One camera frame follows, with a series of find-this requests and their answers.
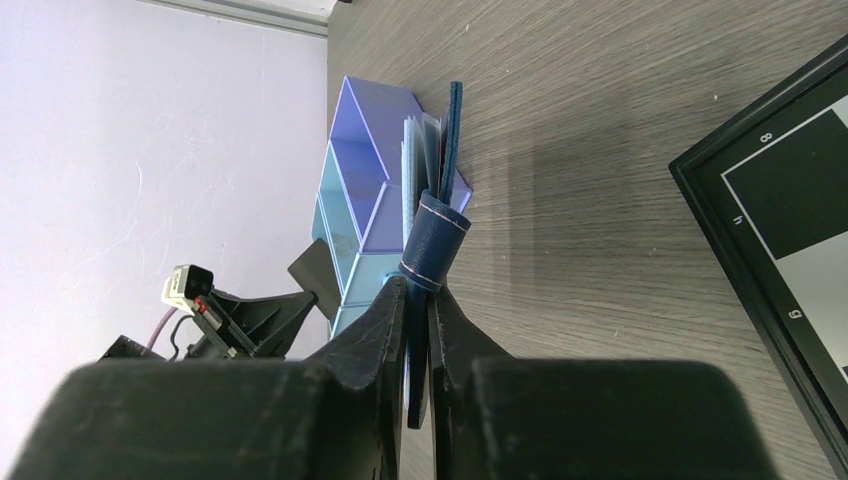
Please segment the blue card holder wallet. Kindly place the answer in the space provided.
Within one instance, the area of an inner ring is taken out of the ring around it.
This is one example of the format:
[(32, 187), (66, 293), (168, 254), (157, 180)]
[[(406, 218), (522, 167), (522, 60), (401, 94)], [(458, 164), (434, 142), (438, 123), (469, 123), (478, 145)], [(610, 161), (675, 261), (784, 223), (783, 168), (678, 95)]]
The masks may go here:
[(426, 413), (427, 298), (439, 292), (471, 222), (452, 207), (457, 177), (463, 84), (450, 84), (443, 118), (424, 114), (403, 123), (401, 143), (402, 240), (399, 271), (407, 280), (404, 398), (407, 426)]

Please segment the black credit card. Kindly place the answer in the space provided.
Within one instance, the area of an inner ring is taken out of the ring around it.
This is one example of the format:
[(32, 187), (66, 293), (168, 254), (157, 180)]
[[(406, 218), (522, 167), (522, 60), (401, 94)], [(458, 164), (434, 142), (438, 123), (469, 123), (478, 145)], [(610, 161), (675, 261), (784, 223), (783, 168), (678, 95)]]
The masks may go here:
[(321, 238), (288, 267), (288, 272), (304, 290), (315, 294), (316, 306), (333, 323), (341, 303), (341, 293), (328, 244)]

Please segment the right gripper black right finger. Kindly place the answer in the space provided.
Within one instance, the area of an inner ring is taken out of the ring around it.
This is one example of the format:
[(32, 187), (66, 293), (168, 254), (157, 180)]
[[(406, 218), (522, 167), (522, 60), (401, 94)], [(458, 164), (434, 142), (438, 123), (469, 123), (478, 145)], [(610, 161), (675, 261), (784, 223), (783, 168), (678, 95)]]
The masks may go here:
[(734, 382), (683, 360), (522, 359), (428, 301), (440, 479), (774, 479)]

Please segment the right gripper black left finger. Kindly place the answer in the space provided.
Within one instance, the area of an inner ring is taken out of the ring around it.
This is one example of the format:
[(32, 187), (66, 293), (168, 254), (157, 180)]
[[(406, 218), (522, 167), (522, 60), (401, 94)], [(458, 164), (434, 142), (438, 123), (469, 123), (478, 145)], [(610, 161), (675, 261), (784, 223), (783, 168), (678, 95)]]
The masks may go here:
[(54, 393), (14, 479), (394, 479), (406, 281), (302, 361), (103, 360)]

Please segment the blue three-compartment organizer tray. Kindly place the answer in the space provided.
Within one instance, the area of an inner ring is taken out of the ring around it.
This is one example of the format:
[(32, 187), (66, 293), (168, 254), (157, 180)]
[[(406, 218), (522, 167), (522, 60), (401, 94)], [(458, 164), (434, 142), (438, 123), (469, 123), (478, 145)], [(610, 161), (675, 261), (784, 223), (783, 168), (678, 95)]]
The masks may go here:
[(458, 247), (423, 260), (415, 224), (469, 228), (472, 190), (456, 167), (463, 85), (450, 85), (442, 117), (425, 113), (402, 87), (347, 76), (333, 116), (315, 203), (314, 239), (330, 251), (341, 300), (330, 313), (337, 336), (392, 276), (428, 290), (444, 284)]

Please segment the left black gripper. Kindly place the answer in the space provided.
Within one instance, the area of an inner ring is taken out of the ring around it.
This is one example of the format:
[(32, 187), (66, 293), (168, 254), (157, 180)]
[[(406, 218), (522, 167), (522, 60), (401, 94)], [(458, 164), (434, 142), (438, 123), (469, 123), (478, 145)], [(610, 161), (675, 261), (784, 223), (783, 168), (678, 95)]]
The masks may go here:
[[(318, 303), (313, 292), (301, 291), (276, 297), (242, 299), (213, 290), (192, 300), (172, 294), (167, 288), (161, 299), (171, 311), (184, 315), (176, 321), (169, 341), (177, 360), (234, 360), (276, 357), (289, 352), (309, 312)], [(197, 326), (202, 336), (186, 347), (176, 343), (176, 334), (186, 322)]]

